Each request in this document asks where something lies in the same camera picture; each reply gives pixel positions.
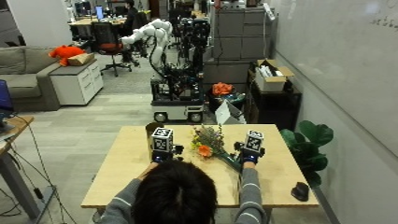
table leg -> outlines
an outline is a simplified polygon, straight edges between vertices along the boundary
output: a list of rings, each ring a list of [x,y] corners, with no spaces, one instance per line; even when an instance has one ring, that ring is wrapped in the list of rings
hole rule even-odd
[[[271,214],[272,214],[272,208],[263,208],[263,211],[264,211],[264,214],[266,214],[266,224],[270,224],[271,223]]]
[[[5,153],[0,157],[0,174],[9,185],[9,189],[11,191],[11,194],[17,202],[21,204],[27,214],[29,217],[27,224],[37,224],[39,222],[42,214],[47,209],[47,204],[53,197],[55,187],[54,186],[46,187],[42,193],[43,195],[42,201],[38,203],[34,202],[25,181],[14,167],[9,153]]]
[[[34,202],[33,196],[27,191],[25,181],[14,167],[9,153],[0,157],[0,174],[9,185],[9,189],[14,195],[17,202],[21,204],[27,217],[37,218],[39,210]]]

orange flower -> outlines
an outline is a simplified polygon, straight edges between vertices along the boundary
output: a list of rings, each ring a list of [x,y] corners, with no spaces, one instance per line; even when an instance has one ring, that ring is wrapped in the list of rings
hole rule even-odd
[[[204,146],[204,145],[200,145],[198,147],[198,154],[202,156],[202,157],[210,157],[211,156],[211,149]]]

flower bouquet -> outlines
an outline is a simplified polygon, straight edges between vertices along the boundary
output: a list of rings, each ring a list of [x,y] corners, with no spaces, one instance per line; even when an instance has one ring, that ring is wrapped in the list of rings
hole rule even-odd
[[[208,159],[215,156],[239,172],[240,164],[234,159],[234,154],[228,154],[223,149],[223,134],[220,125],[218,125],[216,130],[214,130],[211,126],[204,127],[202,124],[199,128],[194,126],[192,135],[190,147],[194,151],[196,151],[200,157],[203,159]]]

wooden floor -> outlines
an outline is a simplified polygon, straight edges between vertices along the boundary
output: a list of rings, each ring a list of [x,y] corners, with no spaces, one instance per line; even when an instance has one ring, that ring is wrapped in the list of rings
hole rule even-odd
[[[145,125],[153,121],[150,100],[149,94],[97,95],[87,106],[67,106],[54,112],[25,113],[34,116],[30,127],[47,174],[58,188],[62,204],[78,224],[91,223],[94,210],[82,209],[79,203],[121,126]],[[17,138],[14,147],[31,165],[42,170],[27,130]],[[47,183],[22,164],[33,185],[42,189]],[[0,188],[11,196],[2,180]],[[0,192],[0,213],[10,208],[11,202]],[[55,200],[50,203],[49,211],[53,223],[61,223],[62,215]],[[232,209],[219,210],[216,223],[232,223],[234,212]],[[66,214],[63,216],[66,223],[73,223]],[[0,217],[0,223],[3,224],[21,224],[26,220],[23,212],[15,217]],[[276,224],[328,223],[320,208],[275,209],[272,220]],[[41,223],[51,223],[47,214]]]

gray sofa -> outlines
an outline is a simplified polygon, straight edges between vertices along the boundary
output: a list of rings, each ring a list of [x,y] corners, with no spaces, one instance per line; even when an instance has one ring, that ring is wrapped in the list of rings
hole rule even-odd
[[[59,67],[47,56],[53,48],[0,48],[0,79],[7,82],[15,112],[59,108],[49,73]]]

